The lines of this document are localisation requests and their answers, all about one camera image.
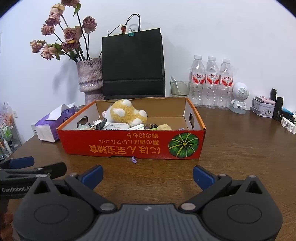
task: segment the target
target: bottle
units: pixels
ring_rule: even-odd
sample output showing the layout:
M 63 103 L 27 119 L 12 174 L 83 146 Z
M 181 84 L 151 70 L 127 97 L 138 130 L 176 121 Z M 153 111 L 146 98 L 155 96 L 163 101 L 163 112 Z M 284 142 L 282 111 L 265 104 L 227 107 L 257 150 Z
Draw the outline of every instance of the bottle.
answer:
M 3 106 L 3 112 L 4 112 L 4 114 L 7 114 L 7 109 L 8 109 L 8 106 L 4 102 L 4 106 Z
M 1 124 L 1 125 L 2 125 L 3 123 L 5 123 L 5 119 L 6 119 L 6 115 L 5 115 L 5 113 L 4 113 L 3 108 L 4 108 L 4 105 L 3 105 L 3 103 L 1 102 L 1 103 L 0 103 L 0 117 L 1 117 L 1 119 L 0 119 L 0 124 Z
M 201 107 L 203 102 L 203 86 L 205 84 L 205 67 L 202 57 L 194 55 L 194 61 L 190 68 L 190 99 L 195 107 Z
M 8 150 L 9 154 L 11 155 L 12 151 L 11 151 L 9 145 L 8 145 L 7 140 L 5 140 L 5 138 L 3 138 L 3 142 L 4 142 L 4 145 L 5 145 L 5 147 L 6 147 L 6 150 Z
M 216 108 L 216 93 L 220 81 L 220 72 L 216 64 L 216 57 L 209 56 L 205 69 L 206 85 L 204 106 L 209 109 Z
M 6 102 L 6 108 L 7 108 L 7 124 L 12 125 L 13 111 L 11 106 L 7 102 Z
M 227 110 L 231 101 L 233 83 L 233 71 L 230 67 L 230 60 L 223 59 L 220 68 L 220 85 L 218 87 L 218 103 L 217 107 L 222 110 Z

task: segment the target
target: water bottle cap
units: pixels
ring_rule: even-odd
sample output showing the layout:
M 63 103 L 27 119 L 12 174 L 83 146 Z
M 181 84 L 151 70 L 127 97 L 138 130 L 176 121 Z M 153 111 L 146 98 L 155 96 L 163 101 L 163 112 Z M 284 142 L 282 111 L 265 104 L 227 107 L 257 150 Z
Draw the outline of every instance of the water bottle cap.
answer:
M 226 58 L 224 58 L 224 59 L 223 59 L 223 62 L 224 62 L 224 63 L 228 63 L 228 64 L 229 64 L 229 63 L 230 63 L 230 60 L 229 60 L 229 59 L 226 59 Z

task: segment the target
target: wooden table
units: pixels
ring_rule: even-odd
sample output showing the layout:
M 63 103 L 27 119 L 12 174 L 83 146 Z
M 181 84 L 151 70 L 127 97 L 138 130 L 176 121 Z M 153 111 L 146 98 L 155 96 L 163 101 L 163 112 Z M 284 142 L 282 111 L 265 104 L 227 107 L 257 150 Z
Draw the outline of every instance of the wooden table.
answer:
M 198 109 L 206 127 L 199 160 L 146 160 L 101 158 L 65 154 L 60 142 L 42 142 L 32 137 L 13 157 L 33 156 L 35 166 L 64 161 L 69 173 L 82 173 L 96 164 L 104 179 L 95 191 L 117 205 L 121 203 L 181 204 L 201 189 L 192 179 L 199 164 L 212 173 L 227 173 L 234 179 L 258 175 L 280 208 L 284 223 L 277 240 L 296 240 L 296 135 L 273 119 L 247 111 Z M 19 200 L 11 200 L 14 211 Z

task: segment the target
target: dried rose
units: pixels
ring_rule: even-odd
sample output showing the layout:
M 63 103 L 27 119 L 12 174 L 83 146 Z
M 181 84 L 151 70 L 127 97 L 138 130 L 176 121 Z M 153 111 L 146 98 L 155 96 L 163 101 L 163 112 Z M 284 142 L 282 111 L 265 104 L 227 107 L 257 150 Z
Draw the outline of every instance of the dried rose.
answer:
M 79 3 L 79 0 L 62 0 L 62 4 L 68 7 L 76 7 Z
M 121 31 L 122 31 L 122 34 L 125 34 L 126 33 L 126 27 L 121 25 Z
M 59 15 L 61 16 L 63 14 L 63 12 L 65 11 L 65 6 L 63 4 L 55 4 L 52 6 L 52 9 L 53 8 L 57 8 L 59 10 Z
M 47 45 L 45 45 L 45 47 L 43 48 L 43 51 L 41 53 L 41 56 L 45 59 L 51 59 L 53 58 L 53 55 L 56 55 L 57 51 L 55 49 L 55 47 L 48 47 Z
M 53 13 L 51 15 L 49 15 L 48 19 L 45 21 L 45 23 L 48 25 L 48 26 L 57 26 L 58 24 L 61 23 L 60 21 L 60 15 L 58 13 Z
M 38 40 L 37 43 L 42 44 L 42 46 L 44 46 L 46 44 L 45 40 Z
M 33 53 L 39 53 L 40 50 L 42 49 L 43 45 L 45 45 L 45 44 L 46 44 L 45 41 L 33 40 L 32 42 L 30 42 L 32 52 Z
M 91 16 L 86 17 L 82 22 L 82 28 L 84 28 L 85 33 L 89 33 L 90 31 L 96 30 L 96 20 Z
M 80 26 L 75 26 L 75 28 L 64 29 L 64 37 L 66 42 L 69 42 L 70 40 L 76 40 L 76 42 L 78 42 L 81 36 L 82 31 Z
M 41 28 L 41 32 L 43 35 L 51 35 L 54 33 L 54 26 L 44 24 Z
M 55 7 L 50 10 L 49 16 L 54 15 L 54 14 L 59 15 L 59 10 Z
M 70 40 L 68 42 L 62 43 L 62 48 L 67 53 L 70 50 L 79 48 L 79 44 L 78 44 L 78 42 L 76 40 L 73 39 L 73 40 Z

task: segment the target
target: cardboard box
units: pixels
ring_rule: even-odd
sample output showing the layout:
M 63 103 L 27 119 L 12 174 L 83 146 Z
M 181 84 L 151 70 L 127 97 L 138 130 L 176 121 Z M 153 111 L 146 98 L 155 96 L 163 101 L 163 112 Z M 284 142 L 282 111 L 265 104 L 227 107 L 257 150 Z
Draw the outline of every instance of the cardboard box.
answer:
M 83 117 L 88 123 L 102 117 L 115 100 L 92 102 L 57 128 L 68 154 L 86 156 L 135 156 L 149 159 L 198 159 L 206 127 L 188 98 L 155 97 L 132 99 L 145 110 L 149 124 L 168 124 L 172 130 L 73 130 Z

